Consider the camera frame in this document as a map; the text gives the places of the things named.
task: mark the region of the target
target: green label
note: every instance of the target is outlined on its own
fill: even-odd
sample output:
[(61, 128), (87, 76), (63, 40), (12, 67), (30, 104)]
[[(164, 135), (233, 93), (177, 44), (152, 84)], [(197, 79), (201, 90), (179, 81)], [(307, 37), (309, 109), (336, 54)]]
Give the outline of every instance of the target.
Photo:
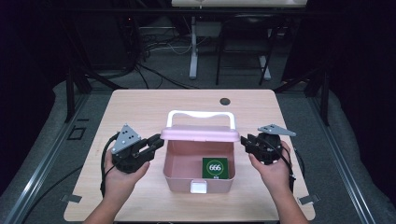
[(203, 178), (228, 179), (227, 158), (203, 158)]

